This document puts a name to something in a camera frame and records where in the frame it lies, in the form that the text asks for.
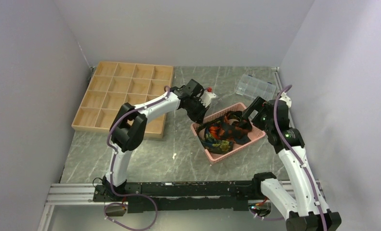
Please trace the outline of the black tie orange flowers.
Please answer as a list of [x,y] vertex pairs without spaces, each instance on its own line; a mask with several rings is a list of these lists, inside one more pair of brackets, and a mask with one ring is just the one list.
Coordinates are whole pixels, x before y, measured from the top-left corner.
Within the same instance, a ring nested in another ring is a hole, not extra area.
[[205,130],[226,130],[236,139],[235,144],[244,145],[251,141],[248,134],[252,131],[252,124],[249,120],[242,118],[242,111],[228,111],[224,115],[201,124],[196,133],[202,141]]

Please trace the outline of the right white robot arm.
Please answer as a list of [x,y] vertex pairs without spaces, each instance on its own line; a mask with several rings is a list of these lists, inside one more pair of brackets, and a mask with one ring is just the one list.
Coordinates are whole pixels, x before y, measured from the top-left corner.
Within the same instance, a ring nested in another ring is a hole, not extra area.
[[281,159],[294,196],[271,172],[257,173],[252,179],[254,198],[267,198],[282,214],[288,231],[335,231],[342,223],[321,194],[306,157],[303,138],[290,126],[289,105],[280,99],[266,101],[257,97],[243,112],[243,118],[256,112],[251,123],[264,130],[269,143]]

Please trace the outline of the pink perforated plastic basket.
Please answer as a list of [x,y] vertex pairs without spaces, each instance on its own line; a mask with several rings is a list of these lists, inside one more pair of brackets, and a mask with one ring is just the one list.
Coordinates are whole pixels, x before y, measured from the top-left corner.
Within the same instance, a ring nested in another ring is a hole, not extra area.
[[[212,121],[212,120],[214,120],[220,116],[223,116],[228,111],[244,111],[246,108],[247,107],[243,103],[235,103],[235,104],[233,104],[233,105],[231,105],[225,109],[222,109],[222,110],[204,118],[204,120],[201,124]],[[244,144],[244,145],[234,144],[233,150],[227,154],[214,154],[214,153],[210,153],[207,149],[205,149],[203,147],[202,142],[200,141],[200,139],[196,133],[196,129],[201,124],[193,123],[190,128],[191,128],[191,131],[193,132],[194,136],[197,139],[197,143],[199,144],[199,146],[201,147],[202,151],[205,153],[207,159],[209,160],[209,162],[211,164],[215,164],[217,162],[220,162],[220,161],[224,160],[225,158],[228,158],[231,155],[251,146],[252,144],[257,142],[258,140],[265,137],[265,132],[261,129],[258,129],[257,127],[255,127],[252,124],[252,131],[248,134],[248,137],[251,139],[251,141],[249,143]]]

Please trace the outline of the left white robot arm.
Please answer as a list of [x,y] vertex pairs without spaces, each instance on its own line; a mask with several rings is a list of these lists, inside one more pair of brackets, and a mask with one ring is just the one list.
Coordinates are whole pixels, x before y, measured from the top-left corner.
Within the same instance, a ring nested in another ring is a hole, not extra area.
[[106,140],[112,149],[109,170],[103,177],[105,195],[110,201],[120,201],[126,191],[127,169],[133,151],[144,140],[146,126],[156,118],[176,110],[186,110],[194,123],[202,123],[217,95],[194,79],[181,87],[164,86],[156,98],[132,105],[123,104],[115,117]]

